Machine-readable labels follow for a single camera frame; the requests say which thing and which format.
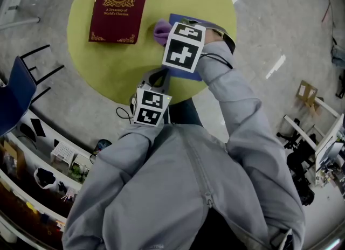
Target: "zipper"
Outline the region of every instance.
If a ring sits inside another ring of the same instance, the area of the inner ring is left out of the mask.
[[[207,206],[209,208],[212,208],[213,207],[213,199],[212,199],[212,195],[209,192],[205,193],[205,199],[206,199]]]
[[[196,154],[196,152],[194,151],[193,147],[189,144],[188,139],[184,134],[183,128],[178,127],[178,126],[176,126],[176,127],[177,127],[177,129],[178,129],[178,131],[182,137],[182,141],[186,147],[187,155],[188,155],[190,163],[192,164],[194,173],[196,175],[201,194],[205,197],[206,204],[207,204],[208,208],[212,208],[213,207],[212,194],[210,193],[210,190],[208,188],[204,171],[198,162],[199,157]]]

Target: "black cable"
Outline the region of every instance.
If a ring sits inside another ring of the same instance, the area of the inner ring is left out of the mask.
[[[220,59],[217,59],[217,58],[212,57],[212,55],[221,58],[223,61],[221,61]],[[199,59],[202,59],[203,57],[208,57],[208,58],[214,59],[214,60],[216,60],[216,61],[218,61],[218,62],[220,62],[220,63],[226,65],[226,66],[229,67],[230,69],[233,69],[233,68],[232,68],[232,65],[231,65],[225,58],[223,58],[223,57],[222,57],[221,55],[219,55],[219,54],[214,54],[214,53],[201,54]]]
[[[118,109],[122,109],[123,111],[125,111],[128,117],[126,118],[126,117],[120,116],[119,113],[118,113]],[[128,113],[126,110],[124,110],[122,107],[117,107],[117,109],[116,109],[116,114],[117,114],[121,119],[129,120],[129,124],[131,124],[130,119],[133,119],[133,117],[130,117],[130,116],[129,116],[129,113]]]
[[[35,149],[37,149],[37,147],[36,147],[36,145],[35,145],[35,143],[32,141],[32,139],[30,139],[29,137],[27,137],[26,135],[20,135],[20,136],[18,136],[17,137],[17,139],[19,139],[20,137],[25,137],[25,138],[28,138],[29,139],[29,141],[33,144],[33,146],[34,146],[34,148]]]
[[[335,38],[333,37],[333,32],[334,32],[334,26],[335,26],[335,23],[334,23],[334,15],[333,15],[333,6],[332,6],[332,3],[330,0],[328,0],[328,4],[330,6],[330,13],[331,13],[331,16],[332,16],[332,43],[334,43],[335,45],[337,45],[338,47],[340,47],[341,49],[345,50],[345,48],[343,48],[342,46],[338,45],[337,41],[335,40]]]
[[[90,157],[88,158],[88,159],[90,160],[91,164],[93,164],[93,162],[92,162],[92,160],[91,160],[92,155],[93,155],[93,154],[91,154]]]

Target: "gray jeans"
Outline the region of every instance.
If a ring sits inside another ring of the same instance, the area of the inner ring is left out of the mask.
[[[332,48],[332,63],[340,68],[345,69],[345,50],[338,47],[334,46]]]

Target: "book cover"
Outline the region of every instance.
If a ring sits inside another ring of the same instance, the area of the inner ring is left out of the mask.
[[[135,44],[145,0],[95,0],[89,41]]]

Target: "yellow round table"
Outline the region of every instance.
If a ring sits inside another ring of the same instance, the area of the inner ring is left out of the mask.
[[[142,76],[161,67],[164,48],[153,37],[156,22],[171,13],[213,22],[236,39],[231,0],[146,0],[135,45],[88,42],[94,0],[74,0],[67,26],[68,50],[79,74],[105,97],[128,105]],[[186,100],[206,87],[203,81],[172,77],[171,103]]]

